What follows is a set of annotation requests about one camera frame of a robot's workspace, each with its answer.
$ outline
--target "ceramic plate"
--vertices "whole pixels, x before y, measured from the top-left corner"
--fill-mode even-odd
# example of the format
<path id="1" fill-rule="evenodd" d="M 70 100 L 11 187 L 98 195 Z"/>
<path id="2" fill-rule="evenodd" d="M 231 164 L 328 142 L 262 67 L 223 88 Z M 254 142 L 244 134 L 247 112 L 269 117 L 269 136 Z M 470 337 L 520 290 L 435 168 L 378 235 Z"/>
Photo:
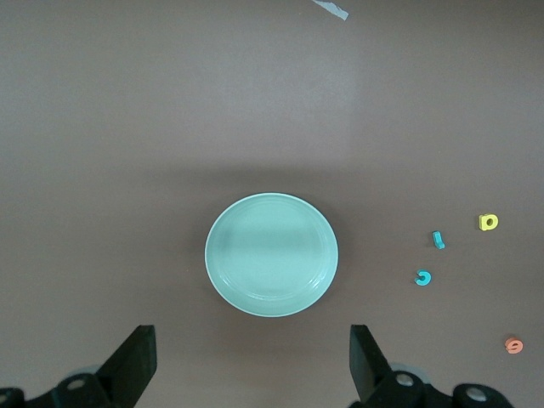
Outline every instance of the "ceramic plate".
<path id="1" fill-rule="evenodd" d="M 314 207 L 280 193 L 227 208 L 206 242 L 207 273 L 230 304 L 257 316 L 292 315 L 315 303 L 334 278 L 338 246 Z"/>

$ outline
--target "tabletop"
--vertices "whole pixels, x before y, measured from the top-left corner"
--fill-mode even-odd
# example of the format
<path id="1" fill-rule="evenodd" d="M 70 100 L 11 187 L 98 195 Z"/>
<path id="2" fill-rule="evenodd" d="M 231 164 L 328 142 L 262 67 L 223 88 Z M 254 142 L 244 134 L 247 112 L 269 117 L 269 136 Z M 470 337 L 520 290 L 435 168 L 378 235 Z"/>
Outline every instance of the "tabletop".
<path id="1" fill-rule="evenodd" d="M 541 403 L 544 3 L 334 3 L 0 4 L 0 385 L 37 396 L 152 324 L 138 407 L 340 408 L 365 324 L 441 392 Z M 339 253 L 281 318 L 204 262 L 219 214 L 270 191 Z"/>

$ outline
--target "paper scrap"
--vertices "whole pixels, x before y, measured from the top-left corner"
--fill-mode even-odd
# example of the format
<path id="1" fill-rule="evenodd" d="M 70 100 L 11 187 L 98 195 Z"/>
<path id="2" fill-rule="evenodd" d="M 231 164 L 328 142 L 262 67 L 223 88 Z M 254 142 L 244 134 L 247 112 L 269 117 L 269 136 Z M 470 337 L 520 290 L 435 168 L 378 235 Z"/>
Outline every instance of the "paper scrap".
<path id="1" fill-rule="evenodd" d="M 312 0 L 312 2 L 314 2 L 315 4 L 319 4 L 323 9 L 325 9 L 329 13 L 336 15 L 337 17 L 340 17 L 344 21 L 349 16 L 349 13 L 347 11 L 342 10 L 335 3 L 320 2 L 319 0 Z"/>

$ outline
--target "yellow letter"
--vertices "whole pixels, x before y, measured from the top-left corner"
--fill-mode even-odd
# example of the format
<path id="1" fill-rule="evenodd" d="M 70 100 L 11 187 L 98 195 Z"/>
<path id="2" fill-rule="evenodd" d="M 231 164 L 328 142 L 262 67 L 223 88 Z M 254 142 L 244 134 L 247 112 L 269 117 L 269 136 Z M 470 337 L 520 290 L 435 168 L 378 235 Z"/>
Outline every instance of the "yellow letter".
<path id="1" fill-rule="evenodd" d="M 479 216 L 479 228 L 482 231 L 494 230 L 499 224 L 499 218 L 495 214 L 484 214 Z"/>

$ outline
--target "plate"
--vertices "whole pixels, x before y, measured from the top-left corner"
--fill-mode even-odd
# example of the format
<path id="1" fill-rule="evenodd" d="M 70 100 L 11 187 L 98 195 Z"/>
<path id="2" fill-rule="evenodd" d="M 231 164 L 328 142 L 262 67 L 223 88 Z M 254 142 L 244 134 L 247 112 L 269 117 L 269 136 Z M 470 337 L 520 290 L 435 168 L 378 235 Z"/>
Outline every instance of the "plate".
<path id="1" fill-rule="evenodd" d="M 293 195 L 250 195 L 227 208 L 206 241 L 207 273 L 219 294 L 244 312 L 293 315 L 328 289 L 337 239 L 323 215 Z"/>

